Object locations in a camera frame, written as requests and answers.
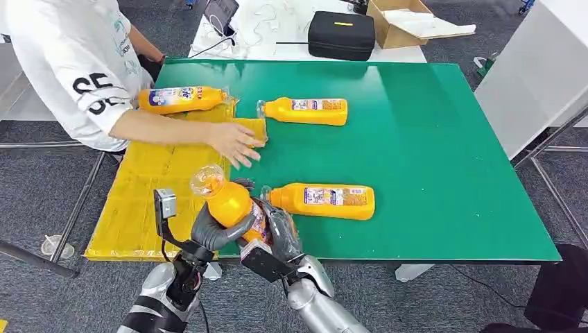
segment person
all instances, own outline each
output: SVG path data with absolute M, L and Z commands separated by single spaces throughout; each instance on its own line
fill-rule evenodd
M 238 124 L 137 111 L 137 93 L 153 84 L 137 54 L 159 63 L 165 56 L 116 0 L 8 0 L 6 21 L 31 85 L 67 134 L 86 146 L 117 152 L 130 140 L 208 144 L 235 168 L 261 158 L 249 146 L 264 143 Z

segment bottle label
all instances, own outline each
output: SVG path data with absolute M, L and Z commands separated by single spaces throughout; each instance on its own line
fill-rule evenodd
M 149 92 L 151 106 L 185 104 L 194 98 L 202 99 L 202 87 L 154 89 Z
M 342 99 L 293 99 L 292 110 L 340 110 Z
M 360 187 L 325 189 L 307 187 L 304 189 L 304 203 L 307 205 L 363 206 L 368 203 L 368 194 Z
M 251 205 L 250 213 L 255 216 L 255 221 L 253 222 L 251 230 L 259 232 L 263 241 L 269 244 L 271 242 L 271 233 L 268 229 L 266 215 L 264 214 L 263 210 L 256 203 L 253 203 L 253 205 Z

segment black cable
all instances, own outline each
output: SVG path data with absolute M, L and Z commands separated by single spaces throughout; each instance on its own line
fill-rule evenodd
M 280 278 L 280 280 L 282 281 L 282 288 L 284 288 L 284 295 L 286 295 L 286 297 L 288 297 L 288 288 L 286 287 L 286 281 L 285 278 L 282 276 Z
M 165 253 L 165 239 L 162 239 L 162 255 L 164 256 L 166 262 L 170 262 L 169 258 L 167 257 L 167 253 Z
M 466 274 L 466 273 L 463 273 L 462 271 L 460 271 L 460 270 L 459 270 L 457 267 L 455 267 L 454 265 L 450 265 L 450 266 L 451 266 L 453 269 L 455 269 L 455 270 L 456 270 L 456 271 L 457 271 L 459 274 L 461 274 L 461 275 L 465 276 L 465 277 L 466 277 L 468 280 L 471 280 L 471 281 L 473 281 L 473 282 L 475 282 L 475 283 L 478 283 L 478 284 L 482 284 L 484 287 L 486 287 L 486 288 L 487 288 L 488 290 L 490 290 L 491 292 L 495 293 L 495 294 L 496 294 L 498 297 L 500 297 L 500 299 L 502 299 L 504 302 L 506 302 L 507 304 L 509 304 L 511 307 L 516 307 L 516 308 L 518 308 L 518 309 L 525 309 L 525 308 L 529 308 L 529 309 L 535 309 L 535 310 L 537 310 L 537 311 L 548 312 L 548 313 L 550 313 L 550 314 L 555 314 L 556 316 L 559 316 L 559 317 L 561 317 L 561 318 L 566 318 L 566 319 L 568 319 L 568 320 L 570 320 L 570 321 L 573 321 L 573 322 L 575 322 L 575 321 L 577 320 L 577 319 L 575 319 L 575 318 L 572 318 L 572 317 L 570 317 L 570 316 L 567 316 L 567 315 L 565 315 L 565 314 L 561 314 L 560 312 L 556 312 L 556 311 L 553 311 L 553 310 L 550 310 L 550 309 L 545 309 L 545 308 L 542 308 L 542 307 L 529 307 L 529 306 L 526 306 L 526 305 L 515 305 L 515 304 L 512 304 L 512 303 L 511 303 L 509 300 L 507 300 L 507 299 L 506 299 L 504 296 L 502 296 L 502 295 L 501 295 L 501 294 L 500 294 L 498 291 L 494 290 L 494 288 L 492 288 L 490 285 L 488 285 L 488 284 L 486 284 L 486 283 L 484 283 L 484 282 L 481 282 L 481 281 L 479 281 L 479 280 L 476 280 L 476 279 L 474 279 L 473 277 L 469 276 L 469 275 L 468 275 L 468 274 Z M 580 322 L 581 322 L 581 323 L 583 323 L 583 324 L 588 324 L 588 321 L 583 321 L 583 320 L 580 320 Z
M 213 45 L 213 46 L 209 47 L 208 49 L 204 49 L 204 50 L 202 50 L 202 51 L 198 52 L 197 54 L 195 54 L 195 55 L 193 55 L 193 56 L 191 56 L 191 57 L 188 57 L 188 59 L 192 59 L 192 58 L 194 58 L 194 57 L 196 57 L 196 56 L 199 56 L 200 54 L 202 54 L 202 53 L 204 53 L 204 52 L 206 52 L 206 51 L 208 51 L 208 50 L 210 50 L 210 49 L 214 49 L 214 48 L 215 48 L 217 45 L 219 45 L 220 43 L 222 43 L 222 42 L 225 42 L 225 41 L 227 41 L 227 40 L 231 40 L 231 43 L 232 43 L 233 45 L 235 45 L 235 40 L 233 39 L 233 37 L 226 37 L 225 39 L 222 39 L 220 42 L 218 42 L 218 43 L 216 43 L 215 45 Z
M 202 305 L 202 301 L 199 300 L 198 304 L 200 305 L 200 312 L 202 312 L 202 319 L 204 320 L 204 325 L 206 327 L 206 333 L 210 333 L 210 327 L 208 326 L 208 318 L 206 317 L 206 311 L 204 310 L 204 305 Z

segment hand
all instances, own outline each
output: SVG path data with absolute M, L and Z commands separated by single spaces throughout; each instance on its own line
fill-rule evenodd
M 251 167 L 251 161 L 259 161 L 261 156 L 248 146 L 263 147 L 265 144 L 253 137 L 253 131 L 237 123 L 210 123 L 205 143 L 225 156 L 235 169 L 241 164 Z
M 166 55 L 162 53 L 162 56 L 161 56 L 161 58 L 159 58 L 159 60 L 156 60 L 155 62 L 156 62 L 157 64 L 159 64 L 159 65 L 163 66 L 163 64 L 164 64 L 164 62 L 165 62 L 165 59 L 166 59 L 166 58 L 167 58 L 167 57 L 166 57 Z
M 194 221 L 191 237 L 207 250 L 216 251 L 224 248 L 229 242 L 241 238 L 251 229 L 254 222 L 255 216 L 249 214 L 236 225 L 225 229 L 212 217 L 208 204 L 205 203 Z

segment shirt sleeve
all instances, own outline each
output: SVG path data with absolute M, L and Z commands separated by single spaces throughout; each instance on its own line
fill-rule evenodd
M 53 45 L 45 41 L 44 55 L 80 112 L 85 112 L 103 132 L 110 133 L 123 113 L 133 109 L 132 97 L 90 36 L 85 40 L 61 35 Z

